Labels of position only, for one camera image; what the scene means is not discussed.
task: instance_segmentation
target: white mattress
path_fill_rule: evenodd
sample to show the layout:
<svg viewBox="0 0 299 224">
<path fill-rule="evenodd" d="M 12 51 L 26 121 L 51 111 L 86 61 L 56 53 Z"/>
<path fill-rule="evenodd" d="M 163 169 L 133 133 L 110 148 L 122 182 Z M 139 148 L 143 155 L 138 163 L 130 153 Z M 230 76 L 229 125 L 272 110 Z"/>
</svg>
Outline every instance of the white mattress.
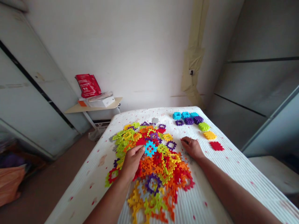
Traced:
<svg viewBox="0 0 299 224">
<path fill-rule="evenodd" d="M 217 135 L 215 141 L 218 141 L 225 150 L 214 151 L 209 141 L 195 124 L 176 126 L 172 114 L 184 111 L 189 113 L 197 112 L 203 117 L 204 122 L 210 125 L 210 130 Z M 158 118 L 160 124 L 167 126 L 166 133 L 173 135 L 174 141 L 178 144 L 176 147 L 177 152 L 182 152 L 180 138 L 189 136 L 197 139 L 206 157 L 249 191 L 282 223 L 299 223 L 299 210 L 231 143 L 198 107 L 168 107 L 133 110 L 114 116 L 105 133 L 47 219 L 46 224 L 83 223 L 107 191 L 105 177 L 113 168 L 113 162 L 116 159 L 115 152 L 112 151 L 115 143 L 109 140 L 110 137 L 121 131 L 129 123 L 151 122 L 152 118 Z M 179 189 L 178 203 L 175 207 L 175 222 L 233 223 L 201 168 L 192 161 L 190 161 L 189 166 L 195 186 L 187 192 Z M 140 213 L 137 217 L 142 221 L 143 218 Z M 125 201 L 118 223 L 131 222 L 132 211 Z M 160 220 L 154 218 L 151 218 L 150 222 L 161 223 Z"/>
</svg>

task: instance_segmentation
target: white box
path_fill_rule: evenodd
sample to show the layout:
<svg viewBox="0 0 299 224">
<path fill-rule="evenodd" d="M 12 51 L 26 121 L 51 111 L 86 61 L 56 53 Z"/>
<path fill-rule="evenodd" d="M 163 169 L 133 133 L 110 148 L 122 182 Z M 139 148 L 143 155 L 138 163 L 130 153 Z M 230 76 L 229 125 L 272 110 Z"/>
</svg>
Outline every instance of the white box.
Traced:
<svg viewBox="0 0 299 224">
<path fill-rule="evenodd" d="M 114 101 L 115 101 L 114 96 L 110 96 L 110 97 L 106 97 L 101 100 L 95 100 L 92 102 L 87 101 L 87 103 L 90 107 L 108 107 Z"/>
</svg>

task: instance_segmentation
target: hand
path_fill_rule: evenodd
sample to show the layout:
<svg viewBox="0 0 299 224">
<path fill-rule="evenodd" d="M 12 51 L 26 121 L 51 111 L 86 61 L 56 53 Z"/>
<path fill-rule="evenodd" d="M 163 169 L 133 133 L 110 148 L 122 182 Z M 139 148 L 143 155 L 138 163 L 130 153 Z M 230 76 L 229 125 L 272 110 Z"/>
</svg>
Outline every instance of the hand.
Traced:
<svg viewBox="0 0 299 224">
<path fill-rule="evenodd" d="M 183 137 L 181 139 L 181 143 L 193 159 L 196 160 L 205 157 L 197 140 L 189 137 Z"/>
<path fill-rule="evenodd" d="M 135 173 L 140 163 L 140 159 L 144 160 L 146 157 L 144 151 L 145 147 L 143 145 L 140 145 L 130 149 L 127 152 L 124 164 L 122 165 L 120 176 L 130 182 L 134 179 Z"/>
</svg>

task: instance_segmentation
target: tape on wall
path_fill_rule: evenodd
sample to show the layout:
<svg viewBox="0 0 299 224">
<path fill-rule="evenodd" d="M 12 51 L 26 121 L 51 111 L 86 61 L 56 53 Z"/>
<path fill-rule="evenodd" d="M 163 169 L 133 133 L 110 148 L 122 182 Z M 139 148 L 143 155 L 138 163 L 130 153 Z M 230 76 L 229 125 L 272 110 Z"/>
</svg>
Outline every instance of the tape on wall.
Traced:
<svg viewBox="0 0 299 224">
<path fill-rule="evenodd" d="M 205 105 L 196 89 L 198 72 L 205 50 L 201 47 L 206 15 L 209 8 L 208 0 L 193 0 L 191 28 L 188 49 L 184 52 L 184 66 L 181 91 L 185 92 L 193 106 L 205 109 Z"/>
</svg>

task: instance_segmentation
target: brown floor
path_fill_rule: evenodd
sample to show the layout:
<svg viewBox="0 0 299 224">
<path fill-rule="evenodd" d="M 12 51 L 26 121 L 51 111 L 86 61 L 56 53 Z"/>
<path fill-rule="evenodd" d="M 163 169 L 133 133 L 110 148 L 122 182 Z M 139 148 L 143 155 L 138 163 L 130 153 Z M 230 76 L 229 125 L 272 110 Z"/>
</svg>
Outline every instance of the brown floor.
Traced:
<svg viewBox="0 0 299 224">
<path fill-rule="evenodd" d="M 21 197 L 0 207 L 0 223 L 43 224 L 95 145 L 84 134 L 57 161 L 26 180 Z"/>
</svg>

